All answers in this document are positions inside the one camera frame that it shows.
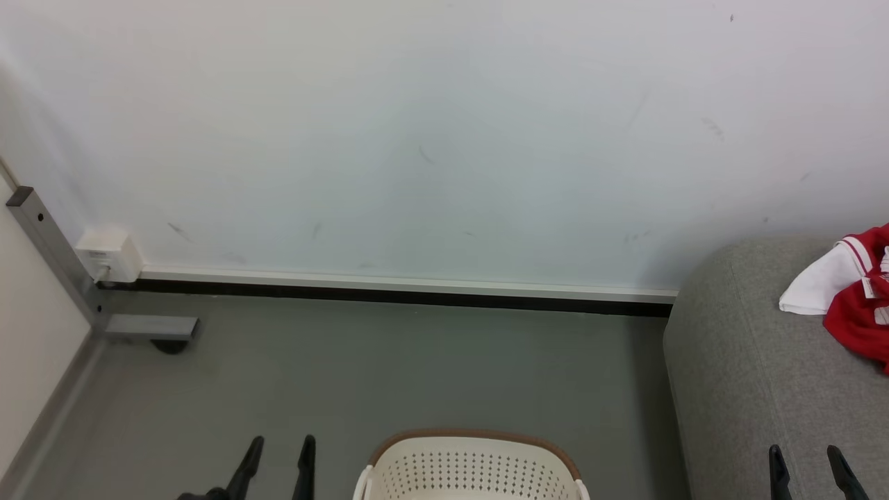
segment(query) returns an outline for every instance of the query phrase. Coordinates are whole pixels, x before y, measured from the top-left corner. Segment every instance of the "caster wheel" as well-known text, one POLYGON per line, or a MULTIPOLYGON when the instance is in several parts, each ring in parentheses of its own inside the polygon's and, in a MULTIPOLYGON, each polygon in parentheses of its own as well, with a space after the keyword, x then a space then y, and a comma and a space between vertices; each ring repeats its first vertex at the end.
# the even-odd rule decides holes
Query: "caster wheel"
POLYGON ((188 347, 187 340, 153 340, 151 343, 163 354, 179 354, 188 347))

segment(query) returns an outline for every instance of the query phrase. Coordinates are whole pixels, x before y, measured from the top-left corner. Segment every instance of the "white electrical box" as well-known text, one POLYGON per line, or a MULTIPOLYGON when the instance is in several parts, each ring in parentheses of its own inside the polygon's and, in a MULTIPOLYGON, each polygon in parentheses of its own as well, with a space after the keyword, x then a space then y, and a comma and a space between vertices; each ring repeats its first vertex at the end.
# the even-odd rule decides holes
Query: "white electrical box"
POLYGON ((87 230, 75 250, 97 281, 132 283, 142 272, 142 258, 126 231, 87 230))

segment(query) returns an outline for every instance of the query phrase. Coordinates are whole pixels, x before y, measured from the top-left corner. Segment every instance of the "black baseboard strip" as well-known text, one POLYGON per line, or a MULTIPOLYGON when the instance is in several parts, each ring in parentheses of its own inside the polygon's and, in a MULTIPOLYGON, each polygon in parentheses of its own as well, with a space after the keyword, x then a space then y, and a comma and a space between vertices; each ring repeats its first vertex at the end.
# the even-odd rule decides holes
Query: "black baseboard strip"
POLYGON ((138 279, 133 283, 100 284, 105 290, 158 292, 164 294, 247 295, 328 301, 393 302, 494 309, 561 310, 622 316, 667 318, 671 304, 648 302, 584 301, 505 295, 439 294, 435 292, 398 292, 392 290, 362 290, 356 288, 327 288, 320 286, 246 285, 236 283, 207 283, 204 281, 171 281, 166 279, 138 279))

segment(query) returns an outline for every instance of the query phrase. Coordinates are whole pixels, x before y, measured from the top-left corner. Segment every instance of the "metal bracket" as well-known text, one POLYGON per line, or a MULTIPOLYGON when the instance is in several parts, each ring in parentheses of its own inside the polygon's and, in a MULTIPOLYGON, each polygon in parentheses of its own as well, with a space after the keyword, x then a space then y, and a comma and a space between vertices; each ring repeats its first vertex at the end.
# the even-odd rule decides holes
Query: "metal bracket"
POLYGON ((197 318, 113 314, 102 309, 102 291, 93 283, 34 188, 19 186, 6 207, 96 332, 115 338, 191 340, 197 318))

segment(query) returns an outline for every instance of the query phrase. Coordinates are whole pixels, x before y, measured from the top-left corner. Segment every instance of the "gray sofa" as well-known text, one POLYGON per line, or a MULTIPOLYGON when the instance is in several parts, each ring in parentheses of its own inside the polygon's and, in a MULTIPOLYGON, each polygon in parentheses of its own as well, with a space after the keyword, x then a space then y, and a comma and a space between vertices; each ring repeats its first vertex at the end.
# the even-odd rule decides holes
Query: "gray sofa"
POLYGON ((695 500, 768 499, 772 444, 781 445, 795 500, 843 498, 829 444, 871 499, 889 498, 889 376, 837 343, 821 316, 778 310, 790 281, 832 243, 740 243, 682 287, 664 354, 695 500))

